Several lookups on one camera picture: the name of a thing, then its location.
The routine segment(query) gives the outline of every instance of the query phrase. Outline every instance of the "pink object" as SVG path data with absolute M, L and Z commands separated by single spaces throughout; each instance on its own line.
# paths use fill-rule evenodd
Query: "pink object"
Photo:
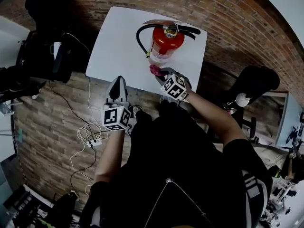
M 160 67 L 158 67 L 154 64 L 151 64 L 149 68 L 150 68 L 150 71 L 153 75 L 155 75 L 155 76 L 165 76 L 165 74 L 160 72 L 160 69 L 161 69 Z
M 235 109 L 235 108 L 231 108 L 231 109 L 229 109 L 229 110 L 227 110 L 227 113 L 229 114 L 229 115 L 232 115 L 234 112 L 236 112 L 237 110 Z

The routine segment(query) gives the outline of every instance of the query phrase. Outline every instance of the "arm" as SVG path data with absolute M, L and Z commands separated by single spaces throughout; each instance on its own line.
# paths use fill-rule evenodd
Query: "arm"
M 293 164 L 292 164 L 293 158 L 291 156 L 291 154 L 289 154 L 289 164 L 288 164 L 288 174 L 287 177 L 289 177 L 290 179 L 294 179 L 295 178 L 295 173 L 293 173 Z
M 95 170 L 94 183 L 98 181 L 109 182 L 118 172 L 122 164 L 123 143 L 124 131 L 111 132 Z
M 247 139 L 237 122 L 227 112 L 193 91 L 189 91 L 188 94 L 186 100 L 205 119 L 215 134 L 219 136 L 223 142 L 223 147 L 235 139 Z

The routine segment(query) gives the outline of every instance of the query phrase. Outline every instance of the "fire extinguisher hose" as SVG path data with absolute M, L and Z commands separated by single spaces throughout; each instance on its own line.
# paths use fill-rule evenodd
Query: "fire extinguisher hose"
M 149 54 L 148 54 L 148 51 L 144 48 L 142 42 L 140 41 L 139 39 L 139 34 L 144 30 L 144 29 L 147 29 L 147 28 L 154 28 L 154 27 L 159 27 L 159 28 L 162 28 L 163 25 L 160 25 L 160 24 L 148 24 L 148 25 L 144 25 L 142 27 L 140 27 L 138 29 L 138 31 L 136 32 L 136 40 L 137 40 L 137 43 L 139 44 L 139 46 L 141 47 L 141 49 L 144 51 L 144 53 L 146 54 L 146 57 L 149 57 Z

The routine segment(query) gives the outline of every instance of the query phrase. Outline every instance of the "white table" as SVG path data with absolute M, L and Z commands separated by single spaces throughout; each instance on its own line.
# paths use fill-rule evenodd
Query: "white table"
M 0 116 L 0 133 L 12 134 L 10 116 Z M 15 153 L 14 142 L 12 136 L 0 136 L 0 162 L 12 156 Z
M 278 147 L 292 148 L 292 140 L 286 143 L 289 134 L 292 132 L 293 127 L 300 128 L 300 116 L 303 109 L 293 97 L 291 93 L 288 93 L 285 99 L 284 110 L 281 118 L 281 123 L 276 136 L 275 145 Z
M 136 41 L 136 32 L 151 19 L 171 19 L 162 15 L 136 9 L 111 7 L 99 31 L 86 75 L 112 82 L 119 75 L 127 86 L 162 94 L 161 86 L 151 74 L 150 63 Z M 142 44 L 151 46 L 153 28 L 140 34 Z M 207 33 L 201 30 L 196 40 L 185 36 L 182 46 L 163 67 L 172 67 L 190 80 L 196 91 L 204 58 Z

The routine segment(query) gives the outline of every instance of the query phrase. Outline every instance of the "power strip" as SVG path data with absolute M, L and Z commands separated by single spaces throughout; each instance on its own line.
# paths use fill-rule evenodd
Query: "power strip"
M 102 144 L 101 139 L 95 139 L 95 142 L 94 142 L 94 140 L 86 141 L 86 145 L 90 148 L 101 145 L 101 144 Z

